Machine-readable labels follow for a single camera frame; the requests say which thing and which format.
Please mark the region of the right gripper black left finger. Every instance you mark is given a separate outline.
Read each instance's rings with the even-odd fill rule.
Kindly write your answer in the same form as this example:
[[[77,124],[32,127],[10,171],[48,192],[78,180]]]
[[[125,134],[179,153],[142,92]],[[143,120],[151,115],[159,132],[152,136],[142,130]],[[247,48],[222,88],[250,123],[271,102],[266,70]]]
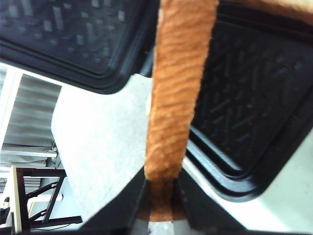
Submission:
[[[76,230],[33,229],[23,235],[147,235],[150,217],[149,186],[144,169],[83,226]]]

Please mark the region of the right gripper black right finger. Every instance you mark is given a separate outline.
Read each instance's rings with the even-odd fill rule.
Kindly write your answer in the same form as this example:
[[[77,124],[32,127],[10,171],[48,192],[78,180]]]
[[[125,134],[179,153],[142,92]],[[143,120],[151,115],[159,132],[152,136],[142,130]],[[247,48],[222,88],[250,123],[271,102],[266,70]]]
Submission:
[[[184,169],[174,180],[172,215],[176,235],[293,234],[293,232],[248,230],[210,198]]]

